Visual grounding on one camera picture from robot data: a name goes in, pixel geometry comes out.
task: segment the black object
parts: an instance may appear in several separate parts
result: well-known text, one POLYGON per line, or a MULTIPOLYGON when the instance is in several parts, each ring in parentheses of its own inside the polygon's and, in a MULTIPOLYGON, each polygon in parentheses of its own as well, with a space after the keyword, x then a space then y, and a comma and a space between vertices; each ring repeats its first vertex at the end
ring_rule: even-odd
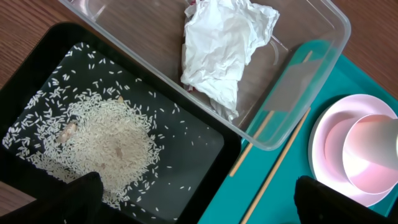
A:
POLYGON ((101 206, 102 194, 100 175, 91 172, 54 194, 0 217, 0 223, 93 223, 101 206))
MULTIPOLYGON (((203 152, 201 152, 202 156, 193 156, 191 154, 192 161, 197 160, 198 163, 205 159, 211 159, 211 161, 208 164, 209 166, 206 167, 205 173, 201 174, 201 180, 197 183, 198 187, 195 189, 192 197, 188 199, 187 203, 185 202, 187 205, 183 209, 177 222, 197 222, 240 153, 241 145, 239 136, 221 124, 218 120, 214 119, 214 117, 204 112, 197 105, 187 100, 177 90, 165 84, 164 81, 149 72, 146 68, 140 66, 136 62, 132 62, 117 50, 114 50, 103 42, 100 38, 77 24, 61 23, 53 26, 0 91, 2 108, 7 108, 6 110, 1 110, 0 136, 6 134, 8 127, 17 121, 30 98, 39 89, 44 87, 46 80, 63 60, 65 54, 74 45, 80 42, 83 42, 85 45, 90 45, 90 48, 95 49, 97 52, 101 52, 106 58, 114 61, 115 65, 122 68, 123 73, 131 73, 140 78, 146 84, 146 87, 143 87, 144 89, 141 90, 146 91, 146 96, 149 96, 149 94, 145 88, 157 91, 160 93, 157 97, 162 97, 162 101, 176 102, 180 108, 186 111, 184 119, 190 119, 190 117, 192 117, 194 119, 191 120, 201 121, 194 125, 203 126, 203 124, 205 124, 210 127, 212 136, 219 136, 217 145, 219 145, 220 148, 215 149, 216 154, 214 156, 204 156, 204 148, 203 152)), ((136 78, 133 75, 131 75, 131 77, 125 75, 125 77, 126 79, 136 78)), ((162 118, 162 121, 164 123, 169 122, 167 117, 162 118)), ((187 151, 186 153, 190 153, 190 151, 193 152, 192 148, 185 150, 187 151)), ((56 192, 65 186, 65 183, 47 175, 44 170, 36 169, 33 165, 20 160, 13 154, 13 151, 8 151, 2 146, 0 150, 1 181, 36 198, 45 197, 51 192, 56 192)), ((99 215, 96 217, 96 223, 117 223, 131 220, 131 218, 122 215, 119 211, 111 209, 105 204, 102 204, 99 215)), ((173 219, 166 220, 159 218, 154 221, 150 220, 148 217, 144 217, 140 219, 140 222, 173 223, 175 221, 173 219)))
POLYGON ((297 180, 294 202, 303 224, 396 223, 308 176, 297 180))
MULTIPOLYGON (((174 221, 179 217, 222 150, 223 136, 83 42, 69 50, 40 91, 49 95, 56 89, 62 92, 61 97, 47 98, 48 101, 40 97, 32 108, 22 112, 16 126, 27 120, 28 114, 44 117, 49 109, 53 117, 61 116, 68 105, 80 101, 78 98, 83 95, 89 97, 95 93, 96 96, 101 95, 103 100, 117 100, 122 96, 132 108, 153 118, 148 135, 156 136, 157 147, 164 150, 159 152, 160 161, 147 167, 150 171, 143 175, 145 182, 130 185, 132 191, 127 193, 130 199, 121 204, 121 211, 150 223, 157 223, 159 219, 174 221)), ((35 135, 37 129, 36 125, 22 129, 19 137, 30 137, 30 152, 41 150, 43 153, 44 148, 35 147, 36 144, 44 145, 43 140, 35 135)), ((25 145, 22 141, 14 142, 8 150, 17 154, 20 152, 18 149, 25 145)))

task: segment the teal tray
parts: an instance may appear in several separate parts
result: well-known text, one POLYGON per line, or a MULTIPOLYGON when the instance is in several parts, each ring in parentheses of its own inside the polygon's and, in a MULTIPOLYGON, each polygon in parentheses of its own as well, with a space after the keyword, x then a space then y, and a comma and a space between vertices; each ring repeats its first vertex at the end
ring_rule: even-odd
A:
MULTIPOLYGON (((301 46, 292 58, 293 63, 296 60, 301 61, 310 50, 322 49, 321 44, 321 42, 315 41, 301 46)), ((317 58, 319 55, 317 56, 315 51, 314 53, 313 57, 317 58)), ((302 175, 313 177, 308 164, 308 139, 312 127, 328 106, 344 96, 357 93, 376 96, 398 113, 398 102, 388 92, 383 90, 345 56, 340 56, 328 80, 312 103, 312 110, 290 151, 248 223, 300 223, 293 196, 298 177, 302 175)), ((235 176, 225 179, 203 214, 200 223, 239 223, 284 145, 285 143, 274 151, 252 148, 235 176)), ((387 216, 397 197, 398 187, 395 187, 385 199, 372 206, 371 209, 387 216)))

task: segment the clear plastic container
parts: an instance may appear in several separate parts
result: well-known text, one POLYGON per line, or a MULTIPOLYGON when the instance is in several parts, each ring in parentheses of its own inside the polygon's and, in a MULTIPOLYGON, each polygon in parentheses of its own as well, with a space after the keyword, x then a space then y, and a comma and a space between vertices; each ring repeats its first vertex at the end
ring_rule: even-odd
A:
POLYGON ((351 34, 348 19, 330 0, 253 1, 273 7, 280 17, 270 43, 255 51, 244 70, 238 84, 239 117, 230 123, 213 111, 206 96, 181 86, 185 0, 60 1, 168 85, 268 151, 292 132, 351 34), (309 61, 302 63, 310 52, 309 61), (256 135, 266 118, 264 130, 256 135))

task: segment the small object in rice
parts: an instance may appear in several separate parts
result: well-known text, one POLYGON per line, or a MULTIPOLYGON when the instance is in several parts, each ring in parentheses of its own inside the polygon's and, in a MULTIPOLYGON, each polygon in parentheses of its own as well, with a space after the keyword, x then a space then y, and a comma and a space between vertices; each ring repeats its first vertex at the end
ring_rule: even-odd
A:
POLYGON ((76 122, 69 123, 57 138, 58 143, 65 143, 72 135, 76 133, 76 122))

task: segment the black tray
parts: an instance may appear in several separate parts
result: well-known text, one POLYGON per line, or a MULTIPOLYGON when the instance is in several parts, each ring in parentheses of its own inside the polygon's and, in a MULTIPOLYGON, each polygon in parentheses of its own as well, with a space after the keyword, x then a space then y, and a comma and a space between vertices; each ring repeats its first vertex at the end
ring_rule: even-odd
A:
MULTIPOLYGON (((176 200, 176 204, 169 205, 170 208, 168 209, 171 210, 166 211, 170 214, 181 214, 177 223, 197 222, 226 177, 229 168, 233 165, 233 162, 240 153, 239 137, 216 119, 205 113, 194 103, 187 100, 178 91, 165 84, 160 78, 140 66, 138 63, 132 63, 131 60, 124 57, 118 51, 103 42, 100 38, 79 25, 62 23, 53 26, 21 65, 18 71, 0 91, 0 102, 2 103, 3 108, 1 112, 2 120, 0 121, 0 136, 4 136, 6 134, 8 127, 18 120, 20 114, 27 112, 24 111, 24 107, 30 98, 35 95, 36 91, 40 89, 45 90, 44 88, 47 87, 47 82, 49 82, 48 79, 57 75, 61 77, 61 74, 66 70, 70 70, 70 67, 68 66, 71 64, 76 65, 81 63, 84 65, 84 68, 82 67, 81 69, 83 69, 84 73, 87 74, 85 76, 80 75, 80 77, 76 76, 74 85, 83 88, 92 83, 93 80, 90 79, 90 76, 92 77, 95 74, 90 74, 90 70, 88 70, 88 62, 91 62, 92 60, 89 60, 88 57, 84 57, 84 55, 87 55, 87 52, 76 52, 81 53, 80 56, 76 57, 78 59, 77 62, 72 62, 71 59, 65 57, 65 54, 67 54, 70 49, 73 49, 74 45, 82 44, 81 42, 86 47, 86 50, 89 50, 90 52, 92 52, 92 50, 97 51, 98 57, 96 56, 96 59, 93 59, 96 61, 96 66, 98 66, 97 63, 102 59, 102 57, 106 57, 108 60, 112 60, 114 62, 112 65, 108 62, 108 65, 113 66, 115 75, 117 71, 123 71, 123 81, 121 82, 121 79, 119 79, 123 86, 128 83, 130 88, 132 88, 131 83, 133 83, 137 78, 140 78, 143 81, 142 85, 135 87, 131 100, 132 104, 134 100, 138 100, 140 103, 141 101, 144 102, 142 108, 144 113, 147 113, 147 106, 159 106, 160 104, 161 108, 168 111, 174 109, 174 102, 178 104, 178 107, 181 109, 180 117, 178 117, 178 119, 176 119, 175 116, 171 116, 170 112, 165 114, 161 113, 159 110, 157 112, 158 116, 162 116, 161 118, 158 118, 157 129, 163 128, 167 125, 170 129, 168 131, 173 131, 173 134, 170 133, 170 136, 163 139, 165 142, 162 144, 165 145, 166 150, 160 153, 160 163, 162 164, 165 161, 166 164, 162 164, 161 167, 165 167, 167 165, 174 166, 172 168, 173 172, 185 174, 168 175, 168 170, 159 170, 159 175, 162 175, 163 172, 163 184, 159 184, 158 186, 160 187, 158 188, 155 187, 153 190, 153 196, 151 197, 152 199, 146 201, 143 199, 142 204, 138 203, 137 209, 143 207, 148 210, 148 206, 155 208, 155 206, 159 205, 159 201, 157 204, 151 205, 152 201, 156 200, 157 195, 165 193, 181 198, 181 201, 179 202, 176 200), (62 65, 62 68, 59 69, 59 74, 52 74, 59 65, 62 65), (156 91, 158 93, 157 101, 153 101, 153 98, 148 94, 148 91, 156 91), (187 134, 184 134, 185 131, 183 129, 174 128, 172 126, 180 125, 180 120, 189 121, 188 123, 190 124, 185 125, 188 127, 187 134), (198 139, 199 136, 201 136, 199 139, 201 144, 190 146, 191 138, 198 139), (180 157, 182 159, 176 159, 176 156, 179 155, 183 155, 180 157), (197 166, 194 166, 194 169, 189 169, 189 167, 195 163, 197 166), (192 186, 193 188, 191 191, 185 190, 182 192, 179 188, 176 188, 177 186, 175 186, 176 189, 170 192, 166 191, 165 185, 170 182, 170 179, 174 180, 172 184, 176 184, 180 181, 177 177, 183 178, 184 180, 191 179, 189 180, 190 182, 196 183, 192 186), (179 207, 183 212, 176 212, 173 207, 179 207)), ((103 68, 103 71, 108 73, 108 69, 103 68)), ((104 79, 103 81, 104 83, 114 82, 111 77, 109 80, 104 79)), ((64 185, 63 182, 47 175, 44 170, 36 169, 28 162, 18 159, 13 155, 15 154, 15 151, 11 149, 7 150, 4 146, 1 147, 1 181, 33 197, 41 197, 64 185)), ((132 198, 132 203, 135 201, 133 196, 136 197, 136 195, 130 196, 132 198)), ((106 223, 110 222, 110 220, 112 220, 112 222, 122 220, 124 222, 127 220, 133 222, 133 219, 137 222, 139 220, 143 223, 175 222, 172 216, 169 217, 167 214, 160 216, 161 218, 157 218, 156 220, 150 219, 151 216, 156 216, 155 211, 147 212, 147 215, 137 216, 137 218, 129 218, 128 216, 132 217, 132 209, 134 208, 128 207, 122 209, 122 212, 127 215, 125 216, 122 212, 109 208, 107 205, 103 204, 97 223, 106 223)))

